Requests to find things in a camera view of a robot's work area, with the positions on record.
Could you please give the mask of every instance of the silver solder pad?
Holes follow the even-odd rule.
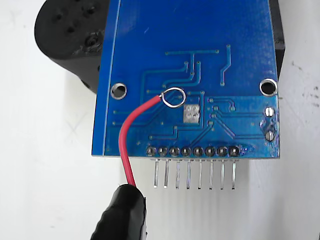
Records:
[[[198,104],[185,104],[183,106],[183,123],[198,124],[200,119],[200,106]]]

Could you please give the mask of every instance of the blue circuit board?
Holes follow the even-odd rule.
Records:
[[[262,93],[265,79],[278,82],[268,0],[111,0],[92,154],[119,156],[126,117],[165,89],[180,87],[184,106],[197,106],[198,120],[186,122],[183,106],[158,103],[130,128],[129,156],[148,157],[152,147],[155,158],[163,157],[159,148],[178,149],[176,158],[197,158],[194,148],[203,150],[201,159],[232,158],[229,152],[206,156],[205,149],[236,146],[240,159],[278,158],[278,93]],[[126,87],[122,99],[112,96],[117,83]],[[181,97],[166,95],[173,104]],[[182,155],[183,148],[191,153]]]

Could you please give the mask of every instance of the wire loop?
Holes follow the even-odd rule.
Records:
[[[182,94],[182,101],[177,104],[177,105],[172,105],[170,102],[168,102],[166,99],[165,99],[165,94],[170,92],[170,91],[174,91],[174,90],[177,90],[179,91],[181,94]],[[183,104],[185,104],[186,100],[187,100],[187,95],[185,93],[185,91],[180,88],[180,87],[170,87],[168,89],[166,89],[165,91],[163,91],[160,95],[159,95],[160,98],[162,98],[162,101],[163,103],[168,106],[169,108],[172,108],[172,109],[177,109],[179,107],[181,107]]]

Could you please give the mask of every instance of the metal pin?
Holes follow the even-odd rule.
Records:
[[[232,164],[232,190],[235,190],[236,186],[236,161]]]
[[[190,178],[191,178],[191,162],[188,161],[188,172],[186,174],[186,189],[190,189]]]
[[[158,187],[158,172],[159,172],[159,159],[155,160],[154,165],[154,188]]]
[[[180,161],[176,162],[176,172],[175,172],[175,189],[179,189],[180,180]]]
[[[201,185],[202,185],[202,160],[200,159],[198,189],[201,189]]]
[[[220,189],[223,190],[225,185],[225,160],[221,162],[221,186]]]
[[[210,185],[209,185],[210,190],[212,190],[214,185],[213,178],[214,178],[214,161],[210,160]]]
[[[169,178],[169,160],[165,161],[165,172],[164,172],[164,188],[168,187],[168,178]]]

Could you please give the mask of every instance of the black plastic part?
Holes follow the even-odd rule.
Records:
[[[35,23],[35,40],[51,60],[76,74],[97,93],[110,0],[47,0]],[[269,0],[277,75],[285,55],[278,0]]]
[[[122,185],[114,192],[91,240],[143,239],[146,214],[146,199],[142,193],[132,185]]]
[[[282,27],[281,13],[278,0],[269,0],[269,7],[273,26],[276,69],[279,78],[286,50],[285,37],[284,30]]]

